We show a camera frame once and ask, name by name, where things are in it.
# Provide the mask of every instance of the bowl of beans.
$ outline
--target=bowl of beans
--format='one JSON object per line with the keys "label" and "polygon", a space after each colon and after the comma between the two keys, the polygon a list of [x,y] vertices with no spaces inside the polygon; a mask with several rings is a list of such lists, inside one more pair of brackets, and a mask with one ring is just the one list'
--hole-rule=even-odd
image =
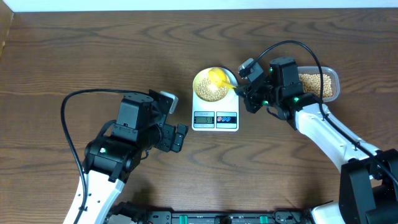
{"label": "bowl of beans", "polygon": [[[208,78],[208,73],[212,68],[207,68],[199,72],[193,79],[193,92],[200,99],[207,102],[217,102],[224,98],[229,98],[229,95],[234,95],[233,90],[229,90],[226,87],[218,88],[216,85],[212,84]],[[230,83],[229,72],[223,69],[225,74],[227,74],[228,83]]]}
{"label": "bowl of beans", "polygon": [[[298,67],[298,77],[303,83],[305,93],[320,95],[320,73],[317,66]],[[328,67],[322,67],[323,101],[331,102],[340,94],[340,83],[337,73]]]}

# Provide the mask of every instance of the wooden table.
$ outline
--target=wooden table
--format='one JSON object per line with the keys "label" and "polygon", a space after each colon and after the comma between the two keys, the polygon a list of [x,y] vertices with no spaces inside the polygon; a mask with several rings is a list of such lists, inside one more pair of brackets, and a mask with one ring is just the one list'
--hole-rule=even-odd
{"label": "wooden table", "polygon": [[[78,171],[60,122],[66,94],[85,88],[165,90],[180,102],[170,124],[190,125],[201,69],[237,71],[266,47],[294,39],[335,69],[342,92],[328,106],[381,149],[398,145],[398,10],[325,9],[16,14],[0,62],[0,223],[61,223]],[[293,45],[286,55],[314,65]],[[70,100],[67,123],[83,150],[117,117],[120,95]],[[307,137],[241,102],[236,133],[189,131],[181,153],[150,152],[117,202],[174,210],[306,208],[338,199],[340,175]]]}

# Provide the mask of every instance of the scale control panel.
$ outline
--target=scale control panel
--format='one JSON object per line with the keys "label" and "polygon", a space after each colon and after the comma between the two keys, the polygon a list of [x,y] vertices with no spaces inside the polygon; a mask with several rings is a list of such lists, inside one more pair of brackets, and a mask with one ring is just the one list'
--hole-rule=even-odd
{"label": "scale control panel", "polygon": [[237,112],[224,111],[195,111],[193,117],[194,128],[209,129],[237,129]]}

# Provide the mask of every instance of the digital scale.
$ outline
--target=digital scale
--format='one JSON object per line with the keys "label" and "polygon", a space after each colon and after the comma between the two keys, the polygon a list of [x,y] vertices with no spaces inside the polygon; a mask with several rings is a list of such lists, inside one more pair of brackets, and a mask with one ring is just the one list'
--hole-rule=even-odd
{"label": "digital scale", "polygon": [[[233,90],[221,100],[210,102],[195,93],[195,85],[208,76],[212,68],[206,68],[193,80],[192,129],[195,131],[237,131],[239,129],[239,96]],[[222,69],[233,86],[238,85],[235,76]]]}

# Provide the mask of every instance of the white wall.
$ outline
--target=white wall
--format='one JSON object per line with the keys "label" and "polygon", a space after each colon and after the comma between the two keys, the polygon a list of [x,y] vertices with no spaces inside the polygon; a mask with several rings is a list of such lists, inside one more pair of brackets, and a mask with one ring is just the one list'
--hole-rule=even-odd
{"label": "white wall", "polygon": [[14,12],[398,7],[398,0],[4,0]]}

